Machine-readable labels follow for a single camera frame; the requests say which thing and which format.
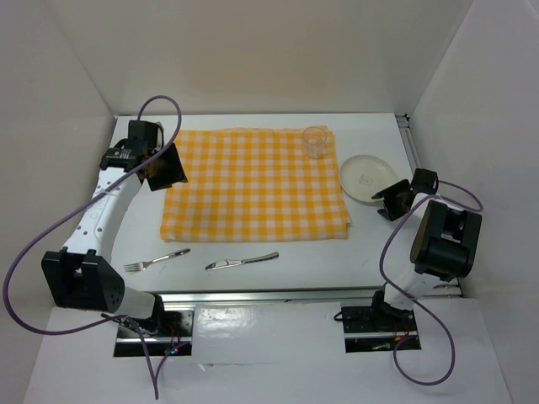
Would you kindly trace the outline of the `yellow white checkered cloth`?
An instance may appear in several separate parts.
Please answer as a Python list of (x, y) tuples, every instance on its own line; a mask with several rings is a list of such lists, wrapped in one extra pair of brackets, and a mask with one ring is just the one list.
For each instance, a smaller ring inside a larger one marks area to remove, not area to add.
[(165, 194), (165, 242), (345, 239), (350, 217), (334, 133), (305, 155), (301, 129), (182, 130), (174, 143), (188, 180)]

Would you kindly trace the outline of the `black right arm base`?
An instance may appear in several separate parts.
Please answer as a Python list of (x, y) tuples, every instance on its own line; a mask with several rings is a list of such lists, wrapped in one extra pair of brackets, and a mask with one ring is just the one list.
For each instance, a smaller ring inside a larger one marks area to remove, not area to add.
[(342, 300), (333, 319), (343, 330), (347, 354), (390, 352), (399, 343), (402, 350), (421, 349), (414, 313), (395, 317), (374, 311), (370, 297)]

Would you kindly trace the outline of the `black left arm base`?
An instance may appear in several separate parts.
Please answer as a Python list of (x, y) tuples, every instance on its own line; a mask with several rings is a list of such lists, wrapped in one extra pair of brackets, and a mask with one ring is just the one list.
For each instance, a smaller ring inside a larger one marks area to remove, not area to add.
[[(136, 320), (147, 344), (151, 357), (187, 357), (192, 354), (195, 310), (180, 308), (166, 311), (159, 325)], [(117, 333), (113, 356), (116, 358), (143, 357), (144, 350), (136, 329), (126, 320), (117, 322)]]

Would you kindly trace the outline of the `silver table knife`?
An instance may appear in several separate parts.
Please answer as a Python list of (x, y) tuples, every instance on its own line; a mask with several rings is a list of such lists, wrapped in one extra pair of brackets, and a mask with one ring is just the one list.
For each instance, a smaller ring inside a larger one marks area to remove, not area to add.
[(212, 271), (212, 270), (218, 270), (223, 268), (232, 268), (236, 266), (251, 264), (251, 263), (261, 263), (261, 262), (267, 262), (271, 260), (275, 260), (279, 257), (278, 252), (273, 252), (270, 254), (266, 254), (264, 256), (255, 257), (255, 258), (245, 258), (245, 259), (224, 259), (220, 261), (216, 261), (214, 263), (210, 263), (205, 267), (205, 271)]

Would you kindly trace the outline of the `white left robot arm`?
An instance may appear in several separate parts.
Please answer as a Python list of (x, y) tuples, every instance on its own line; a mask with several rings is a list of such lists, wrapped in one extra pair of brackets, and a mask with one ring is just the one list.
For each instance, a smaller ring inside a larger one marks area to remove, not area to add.
[(185, 183), (175, 145), (129, 178), (132, 168), (149, 160), (148, 150), (110, 148), (102, 156), (94, 196), (76, 230), (58, 252), (46, 252), (41, 267), (57, 306), (130, 316), (148, 336), (166, 326), (163, 303), (156, 295), (125, 285), (109, 263), (117, 233), (128, 207), (144, 182), (152, 191)]

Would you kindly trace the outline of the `silver fork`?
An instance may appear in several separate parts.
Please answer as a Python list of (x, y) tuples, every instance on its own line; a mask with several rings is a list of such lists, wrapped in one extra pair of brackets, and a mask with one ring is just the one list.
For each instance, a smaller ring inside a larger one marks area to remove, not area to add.
[(184, 256), (185, 254), (187, 254), (189, 252), (190, 252), (190, 249), (185, 248), (185, 249), (178, 250), (176, 252), (171, 252), (169, 254), (166, 254), (166, 255), (158, 257), (158, 258), (154, 258), (154, 259), (152, 259), (150, 261), (140, 261), (138, 263), (126, 264), (124, 266), (124, 270), (127, 273), (145, 271), (146, 269), (148, 269), (150, 266), (152, 266), (155, 263), (160, 263), (162, 261), (166, 261), (166, 260), (169, 260), (169, 259), (172, 259), (172, 258), (181, 257), (181, 256)]

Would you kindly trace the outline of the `white round plate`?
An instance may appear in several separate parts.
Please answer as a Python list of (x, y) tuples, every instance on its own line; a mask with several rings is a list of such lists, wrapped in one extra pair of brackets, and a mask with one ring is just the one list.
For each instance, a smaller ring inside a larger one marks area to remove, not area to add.
[(352, 199), (365, 205), (375, 205), (378, 192), (400, 180), (396, 171), (384, 160), (372, 155), (356, 155), (346, 159), (339, 169), (339, 182)]

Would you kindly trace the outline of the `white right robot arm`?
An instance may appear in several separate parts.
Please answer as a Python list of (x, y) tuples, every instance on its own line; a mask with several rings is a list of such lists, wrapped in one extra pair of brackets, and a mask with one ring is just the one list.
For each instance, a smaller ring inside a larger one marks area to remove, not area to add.
[(187, 130), (171, 145), (186, 180), (164, 194), (159, 236), (186, 248), (165, 290), (382, 287), (369, 307), (377, 330), (434, 287), (467, 275), (482, 217), (407, 192), (404, 215), (385, 209), (392, 191), (361, 204), (342, 184), (334, 138), (316, 158), (302, 136)]

